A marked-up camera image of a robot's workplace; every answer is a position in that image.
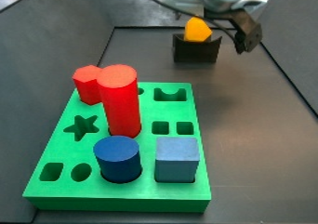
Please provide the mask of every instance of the star-shaped hole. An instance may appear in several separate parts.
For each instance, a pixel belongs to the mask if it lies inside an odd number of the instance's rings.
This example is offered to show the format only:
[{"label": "star-shaped hole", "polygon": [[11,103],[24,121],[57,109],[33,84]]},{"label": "star-shaped hole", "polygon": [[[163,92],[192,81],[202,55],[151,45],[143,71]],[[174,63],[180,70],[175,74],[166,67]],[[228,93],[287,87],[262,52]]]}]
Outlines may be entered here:
[{"label": "star-shaped hole", "polygon": [[99,131],[95,126],[96,116],[83,118],[81,116],[75,116],[75,123],[68,126],[63,131],[75,134],[75,141],[80,141],[85,133],[96,133]]}]

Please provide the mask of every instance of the gray table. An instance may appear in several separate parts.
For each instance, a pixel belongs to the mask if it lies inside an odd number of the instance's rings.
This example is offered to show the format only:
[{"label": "gray table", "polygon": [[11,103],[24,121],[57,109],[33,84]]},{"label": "gray table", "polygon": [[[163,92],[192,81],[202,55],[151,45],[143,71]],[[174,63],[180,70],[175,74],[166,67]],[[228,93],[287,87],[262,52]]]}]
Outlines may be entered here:
[{"label": "gray table", "polygon": [[125,63],[139,81],[190,82],[214,199],[200,214],[39,211],[35,223],[318,222],[316,118],[264,49],[175,64],[172,29],[116,29],[100,67]]}]

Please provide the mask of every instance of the shape sorter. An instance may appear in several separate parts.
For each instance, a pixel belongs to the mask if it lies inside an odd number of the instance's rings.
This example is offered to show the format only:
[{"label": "shape sorter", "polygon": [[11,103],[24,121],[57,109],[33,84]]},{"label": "shape sorter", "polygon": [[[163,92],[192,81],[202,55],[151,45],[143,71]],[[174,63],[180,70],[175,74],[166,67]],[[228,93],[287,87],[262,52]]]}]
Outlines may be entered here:
[{"label": "shape sorter", "polygon": [[[45,210],[203,212],[211,200],[203,144],[191,84],[137,83],[141,132],[141,175],[123,184],[100,175],[93,146],[109,137],[103,105],[87,105],[75,90],[24,197]],[[195,181],[155,181],[155,150],[160,137],[195,138],[200,161]]]}]

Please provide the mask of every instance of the oval hole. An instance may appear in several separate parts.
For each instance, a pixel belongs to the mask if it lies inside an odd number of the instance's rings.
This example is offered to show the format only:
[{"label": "oval hole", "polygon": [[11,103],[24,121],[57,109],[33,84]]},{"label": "oval hole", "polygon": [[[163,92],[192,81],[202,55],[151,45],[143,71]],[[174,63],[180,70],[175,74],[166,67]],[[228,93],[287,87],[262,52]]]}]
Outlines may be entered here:
[{"label": "oval hole", "polygon": [[92,173],[92,167],[87,163],[81,163],[73,167],[71,177],[76,182],[83,182]]},{"label": "oval hole", "polygon": [[141,95],[144,93],[144,89],[141,87],[137,87],[137,95]]}]

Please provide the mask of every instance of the rectangular hole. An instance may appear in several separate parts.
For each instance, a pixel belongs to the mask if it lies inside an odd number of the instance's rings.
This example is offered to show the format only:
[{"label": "rectangular hole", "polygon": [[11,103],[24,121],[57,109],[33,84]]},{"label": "rectangular hole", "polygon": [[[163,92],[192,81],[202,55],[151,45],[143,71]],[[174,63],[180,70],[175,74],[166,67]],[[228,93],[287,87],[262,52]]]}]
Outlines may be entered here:
[{"label": "rectangular hole", "polygon": [[179,135],[194,135],[194,124],[191,122],[178,122],[176,133]]},{"label": "rectangular hole", "polygon": [[63,163],[47,163],[40,175],[40,181],[56,181],[61,175]]},{"label": "rectangular hole", "polygon": [[152,122],[151,132],[155,135],[167,135],[168,122]]}]

